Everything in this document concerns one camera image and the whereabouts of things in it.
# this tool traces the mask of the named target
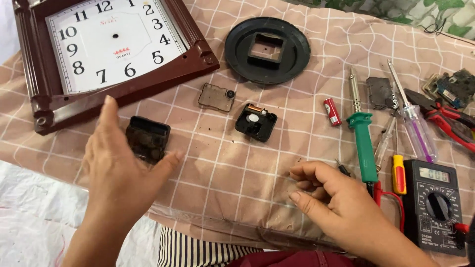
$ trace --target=green handle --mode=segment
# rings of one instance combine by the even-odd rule
[[[371,144],[368,125],[371,124],[371,113],[356,112],[346,121],[350,129],[355,129],[356,149],[358,150],[358,160],[360,161],[361,180],[363,182],[377,182],[378,174],[374,163],[373,145]]]

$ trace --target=brown clock frame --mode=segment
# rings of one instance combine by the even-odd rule
[[[161,0],[173,17],[188,51],[166,65],[123,83],[91,92],[65,95],[49,37],[46,17],[85,0],[13,0],[35,132],[46,135],[91,119],[100,113],[106,95],[119,106],[156,95],[168,88],[219,69],[219,61],[182,0]]]

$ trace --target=yellow screwdriver handle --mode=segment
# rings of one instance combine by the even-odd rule
[[[401,155],[392,156],[392,187],[396,194],[405,195],[406,192],[406,173],[404,170],[403,157]]]

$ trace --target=pliers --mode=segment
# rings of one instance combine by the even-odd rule
[[[425,95],[404,89],[406,97],[413,105],[420,107],[421,113],[426,120],[432,121],[439,126],[448,136],[463,145],[472,152],[475,152],[475,141],[472,137],[466,136],[459,129],[455,128],[449,120],[456,120],[475,131],[475,118],[462,113],[454,108],[442,106],[439,101],[427,98]]]

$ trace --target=pink checkered cloth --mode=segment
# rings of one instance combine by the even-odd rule
[[[370,16],[330,9],[311,9],[279,0],[185,0],[197,25],[221,61],[221,69],[120,110],[125,128],[140,115],[169,124],[168,150],[186,151],[184,164],[165,184],[147,216],[194,238],[261,248],[313,248],[332,241],[292,205],[288,178],[297,161],[321,160],[335,165],[339,158],[350,172],[360,174],[355,136],[346,124],[331,127],[323,100],[332,97],[345,120],[352,111],[347,78],[354,66],[360,81],[364,111],[373,113],[371,140],[376,147],[389,112],[368,110],[364,81],[390,77],[392,59],[404,87],[420,91],[433,73],[453,73],[465,67],[475,73],[474,47],[445,36],[427,35],[409,26],[388,25]],[[284,84],[261,86],[236,80],[224,57],[224,40],[239,22],[258,16],[285,19],[308,38],[312,57],[305,71]],[[211,83],[236,91],[229,113],[198,105],[200,88]],[[246,103],[278,116],[267,143],[250,140],[234,130]],[[0,67],[0,160],[44,173],[84,188],[88,179],[81,169],[85,144],[96,120],[40,136],[33,131],[21,55]],[[399,151],[413,151],[399,124]],[[475,210],[475,162],[468,150],[436,129],[438,163],[456,168],[463,222]],[[389,145],[380,172],[385,191],[391,191]],[[399,209],[390,199],[382,209],[399,226]],[[466,258],[431,253],[445,265],[463,265]]]

